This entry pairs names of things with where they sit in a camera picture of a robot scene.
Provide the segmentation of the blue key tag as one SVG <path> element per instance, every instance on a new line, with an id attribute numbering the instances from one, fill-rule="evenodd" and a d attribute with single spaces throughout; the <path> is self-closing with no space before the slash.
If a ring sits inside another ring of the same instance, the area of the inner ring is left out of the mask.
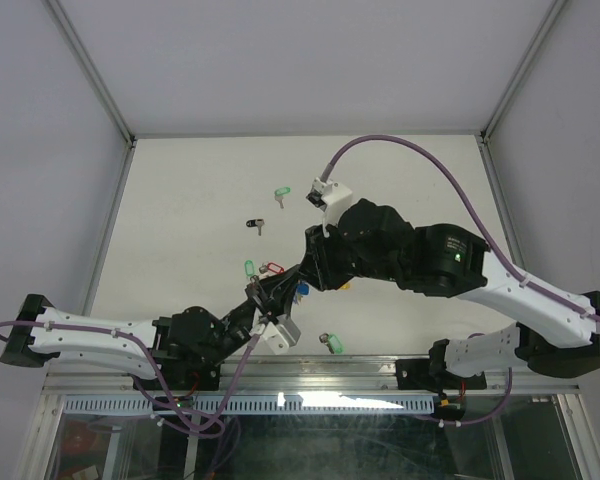
<path id="1" fill-rule="evenodd" d="M 304 297 L 310 293 L 310 288 L 307 284 L 301 283 L 297 287 L 297 294 Z"/>

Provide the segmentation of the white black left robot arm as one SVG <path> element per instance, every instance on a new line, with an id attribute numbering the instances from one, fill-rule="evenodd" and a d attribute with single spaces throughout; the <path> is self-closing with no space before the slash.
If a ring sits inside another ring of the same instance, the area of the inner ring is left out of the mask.
<path id="1" fill-rule="evenodd" d="M 299 332 L 290 319 L 298 267 L 255 276 L 245 300 L 222 317 L 201 306 L 154 320 L 104 320 L 62 311 L 43 295 L 28 295 L 12 322 L 0 324 L 0 362 L 41 368 L 51 361 L 124 372 L 147 390 L 184 389 L 195 377 L 207 386 L 218 367 L 261 340 L 284 353 Z"/>

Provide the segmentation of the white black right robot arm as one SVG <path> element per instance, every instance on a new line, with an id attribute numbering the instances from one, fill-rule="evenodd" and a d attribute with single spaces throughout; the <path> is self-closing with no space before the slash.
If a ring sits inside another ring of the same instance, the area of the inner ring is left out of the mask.
<path id="1" fill-rule="evenodd" d="M 464 340 L 436 341 L 427 375 L 436 391 L 491 369 L 528 367 L 571 379 L 600 369 L 600 292 L 571 294 L 508 269 L 481 237 L 452 224 L 413 227 L 390 206 L 311 194 L 322 223 L 306 230 L 301 278 L 319 291 L 353 278 L 492 309 L 512 324 Z"/>

